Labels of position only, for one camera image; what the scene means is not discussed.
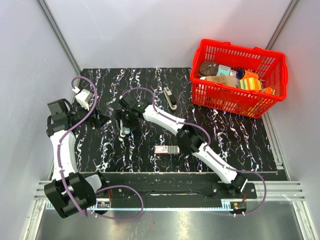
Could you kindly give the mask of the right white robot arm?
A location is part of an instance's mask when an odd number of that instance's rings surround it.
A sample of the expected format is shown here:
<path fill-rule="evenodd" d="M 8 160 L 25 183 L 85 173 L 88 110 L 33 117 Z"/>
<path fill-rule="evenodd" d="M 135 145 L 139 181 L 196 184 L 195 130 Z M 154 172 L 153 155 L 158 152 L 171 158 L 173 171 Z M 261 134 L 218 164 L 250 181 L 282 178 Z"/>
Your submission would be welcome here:
<path fill-rule="evenodd" d="M 192 155 L 204 162 L 227 184 L 227 192 L 233 198 L 239 198 L 246 191 L 248 179 L 236 168 L 226 163 L 205 140 L 207 132 L 195 123 L 176 117 L 146 102 L 139 102 L 130 95 L 121 96 L 119 104 L 124 109 L 125 120 L 145 120 L 156 124 L 176 136 L 181 152 Z"/>

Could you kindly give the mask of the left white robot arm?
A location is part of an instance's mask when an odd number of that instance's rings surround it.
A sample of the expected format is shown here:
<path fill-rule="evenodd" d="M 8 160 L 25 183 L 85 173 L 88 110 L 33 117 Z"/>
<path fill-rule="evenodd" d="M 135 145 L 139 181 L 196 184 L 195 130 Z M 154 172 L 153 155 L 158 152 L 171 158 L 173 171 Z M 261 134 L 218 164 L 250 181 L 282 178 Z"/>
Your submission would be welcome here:
<path fill-rule="evenodd" d="M 63 219 L 81 213 L 96 203 L 96 197 L 107 195 L 108 185 L 100 173 L 84 177 L 78 172 L 75 155 L 74 130 L 80 125 L 102 128 L 110 117 L 100 110 L 88 111 L 79 104 L 70 104 L 65 98 L 48 103 L 46 134 L 49 137 L 54 157 L 51 182 L 44 186 L 44 194 Z"/>

